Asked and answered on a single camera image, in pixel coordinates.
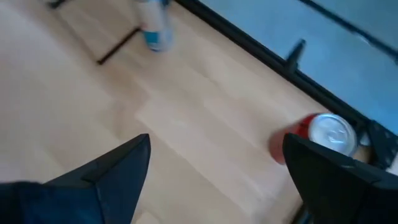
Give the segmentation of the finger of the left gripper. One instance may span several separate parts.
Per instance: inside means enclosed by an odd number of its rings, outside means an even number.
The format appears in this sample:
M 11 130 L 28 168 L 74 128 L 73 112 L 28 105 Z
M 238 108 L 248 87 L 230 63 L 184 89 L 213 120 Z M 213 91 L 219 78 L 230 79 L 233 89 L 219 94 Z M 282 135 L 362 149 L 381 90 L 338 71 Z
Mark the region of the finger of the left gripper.
M 282 148 L 314 224 L 398 224 L 398 176 L 291 133 Z
M 46 183 L 0 183 L 0 224 L 130 224 L 150 154 L 140 134 Z

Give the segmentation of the plain red soda can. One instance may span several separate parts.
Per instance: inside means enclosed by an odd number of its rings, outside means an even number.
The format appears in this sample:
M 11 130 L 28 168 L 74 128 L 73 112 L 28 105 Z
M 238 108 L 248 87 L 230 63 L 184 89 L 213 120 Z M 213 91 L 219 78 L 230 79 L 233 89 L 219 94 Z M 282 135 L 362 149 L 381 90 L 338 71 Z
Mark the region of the plain red soda can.
M 346 156 L 352 156 L 358 148 L 357 135 L 353 127 L 341 116 L 333 113 L 314 113 L 285 128 L 272 133 L 268 140 L 271 157 L 284 165 L 282 152 L 284 136 L 296 134 Z

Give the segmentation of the blue silver Red Bull can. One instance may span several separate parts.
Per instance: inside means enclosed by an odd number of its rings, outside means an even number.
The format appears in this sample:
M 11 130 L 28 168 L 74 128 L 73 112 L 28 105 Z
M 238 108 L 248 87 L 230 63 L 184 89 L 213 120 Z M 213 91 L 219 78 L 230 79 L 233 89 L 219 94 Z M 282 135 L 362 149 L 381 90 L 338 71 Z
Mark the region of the blue silver Red Bull can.
M 172 41 L 167 8 L 170 0 L 134 0 L 144 40 L 151 50 L 167 50 Z

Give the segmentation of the black aluminium table frame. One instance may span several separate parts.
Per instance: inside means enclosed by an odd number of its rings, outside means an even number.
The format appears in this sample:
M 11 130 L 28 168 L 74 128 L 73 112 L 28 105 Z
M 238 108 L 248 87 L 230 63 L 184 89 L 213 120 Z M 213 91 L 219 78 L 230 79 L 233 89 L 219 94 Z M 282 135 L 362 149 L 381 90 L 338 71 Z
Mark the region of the black aluminium table frame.
M 365 117 L 298 70 L 299 55 L 305 48 L 303 39 L 293 47 L 287 59 L 283 59 L 199 0 L 174 1 L 232 40 L 253 57 L 291 82 L 291 84 L 301 89 L 326 109 L 348 120 L 354 126 L 357 134 L 360 136 L 367 134 L 371 142 L 371 165 L 381 169 L 388 169 L 392 166 L 394 159 L 398 155 L 398 136 L 375 120 Z

